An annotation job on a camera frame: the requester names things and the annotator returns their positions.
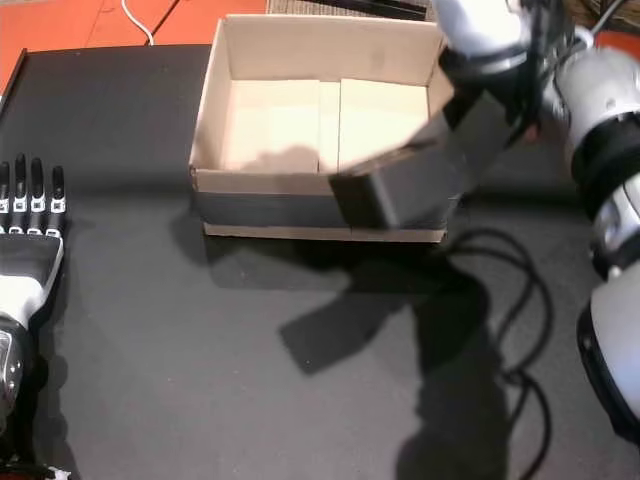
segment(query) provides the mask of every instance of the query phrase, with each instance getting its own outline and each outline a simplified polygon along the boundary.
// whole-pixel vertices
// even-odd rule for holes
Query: white cable
[[[133,24],[136,27],[138,27],[140,30],[142,30],[144,32],[144,34],[147,36],[147,38],[149,39],[149,45],[155,45],[155,42],[153,41],[153,35],[149,31],[149,29],[147,27],[145,27],[142,24],[142,22],[140,22],[136,17],[134,17],[133,14],[127,8],[127,1],[126,0],[122,0],[121,5],[122,5],[122,10],[124,10],[124,14],[127,17],[129,17],[129,20],[131,20],[133,22]]]
[[[576,26],[575,34],[576,37],[578,37],[587,45],[587,48],[593,47],[595,39],[593,38],[593,35],[591,35],[591,32],[588,28]]]

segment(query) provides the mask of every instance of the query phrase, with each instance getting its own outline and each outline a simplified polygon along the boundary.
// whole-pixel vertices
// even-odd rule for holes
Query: robot finger
[[[15,190],[9,233],[24,233],[27,206],[27,161],[20,154],[15,162]]]
[[[62,237],[67,214],[67,199],[64,191],[64,171],[60,166],[53,168],[51,202],[47,213],[46,235]]]
[[[0,164],[0,235],[6,233],[9,222],[9,164]]]
[[[28,235],[42,235],[42,220],[46,209],[42,161],[36,157],[31,161],[31,212]]]

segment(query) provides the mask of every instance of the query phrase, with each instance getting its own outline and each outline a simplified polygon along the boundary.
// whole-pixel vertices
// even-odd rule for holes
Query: cardboard box
[[[218,24],[190,171],[210,235],[439,242],[452,205],[412,230],[352,230],[329,175],[406,144],[450,98],[434,24],[233,15]]]

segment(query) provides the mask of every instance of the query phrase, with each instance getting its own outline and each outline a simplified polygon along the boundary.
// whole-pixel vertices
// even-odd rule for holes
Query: robotic hand
[[[13,169],[0,164],[0,435],[16,401],[23,378],[36,359],[30,321],[51,293],[64,254],[66,214],[61,167],[52,171],[51,190],[45,191],[42,162],[18,156]],[[3,458],[0,473],[17,467]]]
[[[595,48],[560,0],[434,0],[453,98],[418,143],[340,173],[331,185],[354,227],[411,225],[472,190],[541,118],[567,138],[606,283],[578,322],[588,377],[615,431],[640,445],[640,64]]]

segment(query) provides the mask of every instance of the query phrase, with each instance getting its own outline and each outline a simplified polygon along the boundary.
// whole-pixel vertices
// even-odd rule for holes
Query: black tape
[[[331,195],[231,194],[197,192],[197,209],[211,225],[243,227],[350,228]],[[442,230],[454,202],[412,224],[416,230]]]

